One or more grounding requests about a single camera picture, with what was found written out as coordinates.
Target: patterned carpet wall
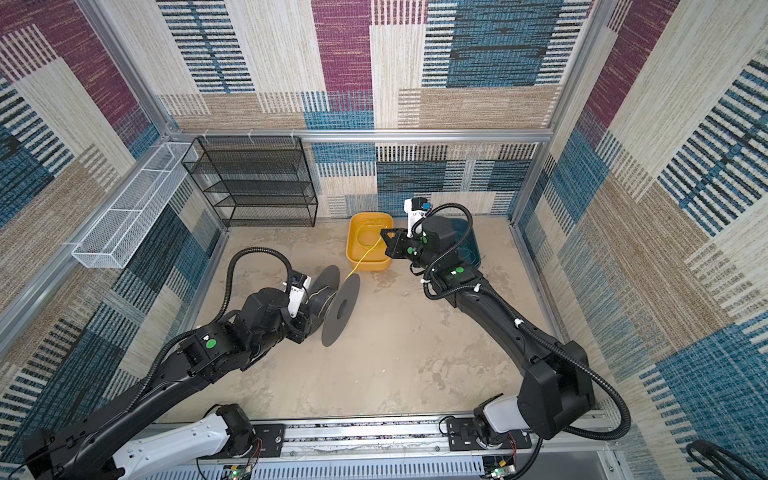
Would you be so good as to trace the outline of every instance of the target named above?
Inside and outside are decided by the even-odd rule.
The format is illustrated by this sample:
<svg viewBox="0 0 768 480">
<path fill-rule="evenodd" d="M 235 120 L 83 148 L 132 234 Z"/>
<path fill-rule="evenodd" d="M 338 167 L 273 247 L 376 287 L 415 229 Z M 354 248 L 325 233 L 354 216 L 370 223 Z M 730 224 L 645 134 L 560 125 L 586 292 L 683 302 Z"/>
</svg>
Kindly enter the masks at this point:
<svg viewBox="0 0 768 480">
<path fill-rule="evenodd" d="M 0 30 L 3 310 L 159 135 L 74 1 L 0 1 Z M 218 236 L 184 183 L 124 270 L 74 269 L 0 359 L 0 472 L 146 373 Z"/>
<path fill-rule="evenodd" d="M 768 471 L 768 3 L 621 0 L 520 221 L 561 329 L 616 385 L 635 478 Z"/>
<path fill-rule="evenodd" d="M 417 194 L 435 205 L 459 202 L 473 214 L 509 214 L 536 146 L 304 144 L 321 218 L 364 211 L 404 217 L 403 201 Z"/>
<path fill-rule="evenodd" d="M 102 0 L 178 126 L 540 128 L 592 0 Z"/>
</svg>

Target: beige floor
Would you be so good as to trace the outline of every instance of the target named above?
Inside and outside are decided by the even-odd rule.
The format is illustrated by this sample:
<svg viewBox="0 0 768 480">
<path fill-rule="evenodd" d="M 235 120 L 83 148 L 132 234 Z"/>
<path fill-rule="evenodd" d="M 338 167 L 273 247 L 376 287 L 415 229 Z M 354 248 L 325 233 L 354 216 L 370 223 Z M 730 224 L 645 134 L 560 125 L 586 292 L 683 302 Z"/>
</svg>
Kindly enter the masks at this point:
<svg viewBox="0 0 768 480">
<path fill-rule="evenodd" d="M 227 264 L 244 247 L 277 249 L 310 276 L 336 264 L 345 277 L 351 270 L 344 256 L 347 225 L 340 220 L 314 228 L 232 229 L 198 323 L 210 321 L 220 308 Z M 548 329 L 506 220 L 476 217 L 475 235 L 484 256 L 481 271 L 493 287 Z M 264 286 L 278 286 L 284 275 L 275 258 L 244 257 L 230 308 L 240 308 Z M 237 402 L 252 419 L 266 419 L 470 410 L 496 393 L 517 393 L 520 374 L 501 347 L 446 301 L 427 300 L 407 261 L 363 272 L 361 283 L 354 314 L 331 347 L 320 343 L 319 333 L 302 344 L 283 341 L 250 370 L 231 372 L 161 421 L 194 421 L 213 403 Z"/>
</svg>

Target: black wire mesh shelf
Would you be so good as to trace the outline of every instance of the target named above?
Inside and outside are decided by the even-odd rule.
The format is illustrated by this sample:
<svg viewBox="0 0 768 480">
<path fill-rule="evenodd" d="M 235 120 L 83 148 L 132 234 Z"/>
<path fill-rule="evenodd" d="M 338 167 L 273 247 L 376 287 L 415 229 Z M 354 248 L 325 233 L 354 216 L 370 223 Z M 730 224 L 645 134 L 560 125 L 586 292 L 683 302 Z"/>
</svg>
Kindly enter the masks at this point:
<svg viewBox="0 0 768 480">
<path fill-rule="evenodd" d="M 198 137 L 184 168 L 228 227 L 314 227 L 317 194 L 299 138 Z"/>
</svg>

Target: white wire basket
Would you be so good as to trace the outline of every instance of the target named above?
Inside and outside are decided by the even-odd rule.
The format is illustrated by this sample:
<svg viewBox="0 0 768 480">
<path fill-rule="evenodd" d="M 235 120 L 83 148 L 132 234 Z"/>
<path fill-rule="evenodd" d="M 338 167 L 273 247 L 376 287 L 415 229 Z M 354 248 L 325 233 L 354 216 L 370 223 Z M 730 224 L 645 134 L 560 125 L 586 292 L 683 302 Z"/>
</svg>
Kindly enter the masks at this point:
<svg viewBox="0 0 768 480">
<path fill-rule="evenodd" d="M 167 142 L 85 234 L 72 256 L 86 268 L 125 268 L 195 161 L 190 144 Z"/>
</svg>

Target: orange tray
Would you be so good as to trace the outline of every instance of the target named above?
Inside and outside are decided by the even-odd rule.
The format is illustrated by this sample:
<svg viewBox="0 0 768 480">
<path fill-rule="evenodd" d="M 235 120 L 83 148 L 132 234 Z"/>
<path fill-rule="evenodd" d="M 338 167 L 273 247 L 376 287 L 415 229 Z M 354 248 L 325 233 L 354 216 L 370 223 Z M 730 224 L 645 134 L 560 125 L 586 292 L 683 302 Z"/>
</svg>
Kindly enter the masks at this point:
<svg viewBox="0 0 768 480">
<path fill-rule="evenodd" d="M 392 259 L 386 256 L 386 245 L 379 232 L 382 228 L 392 228 L 394 221 L 388 214 L 380 212 L 362 212 L 349 220 L 349 234 L 346 239 L 346 258 L 352 266 L 360 262 L 357 270 L 386 270 Z M 376 245 L 368 255 L 366 252 Z"/>
</svg>

